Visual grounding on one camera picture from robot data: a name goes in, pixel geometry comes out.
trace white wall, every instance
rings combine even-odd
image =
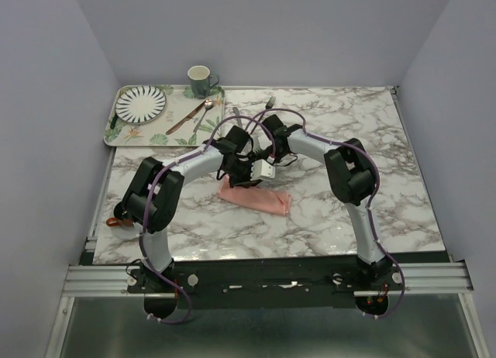
[[[120,81],[398,84],[447,0],[77,0]]]
[[[496,0],[450,0],[401,83],[401,112],[496,356],[495,92]]]
[[[75,0],[0,0],[0,356],[44,355],[119,84]]]

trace glass panel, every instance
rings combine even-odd
[[[353,309],[198,310],[189,323],[167,326],[146,320],[142,303],[77,300],[62,356],[476,356],[456,295],[407,296],[395,314],[379,321]]]

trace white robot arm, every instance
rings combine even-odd
[[[374,240],[368,217],[366,203],[374,190],[375,179],[367,159],[352,149],[311,138],[298,125],[286,127],[276,115],[268,117],[263,123],[274,138],[276,155],[272,155],[272,149],[267,148],[241,157],[239,153],[250,141],[250,135],[245,130],[233,126],[226,137],[214,140],[208,149],[200,146],[183,156],[182,160],[188,159],[184,158],[187,156],[191,158],[172,167],[160,179],[160,189],[156,189],[150,204],[148,233],[143,238],[147,256],[156,269],[162,272],[172,262],[167,244],[167,225],[174,217],[184,185],[211,172],[223,170],[229,175],[231,186],[253,186],[260,183],[260,180],[253,180],[254,163],[260,160],[279,162],[289,153],[294,153],[306,155],[326,165],[332,192],[345,204],[350,214],[356,236],[359,271],[370,282],[383,277],[392,264]],[[347,143],[363,150],[357,139],[351,139]],[[115,217],[132,219],[142,224],[150,184],[164,165],[173,161],[146,158],[136,172],[122,202],[115,207]],[[377,220],[375,216],[373,218],[376,234],[379,234]]]

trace white plate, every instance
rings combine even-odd
[[[143,124],[154,120],[165,109],[165,95],[157,87],[140,85],[124,92],[115,104],[115,113],[124,122]]]

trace mug handle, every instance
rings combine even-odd
[[[217,82],[215,82],[214,84],[210,84],[210,89],[214,88],[217,84],[219,84],[220,82],[220,77],[217,75],[217,74],[211,74],[209,77],[208,77],[208,82],[210,83],[210,79],[212,78],[216,78],[217,79]]]

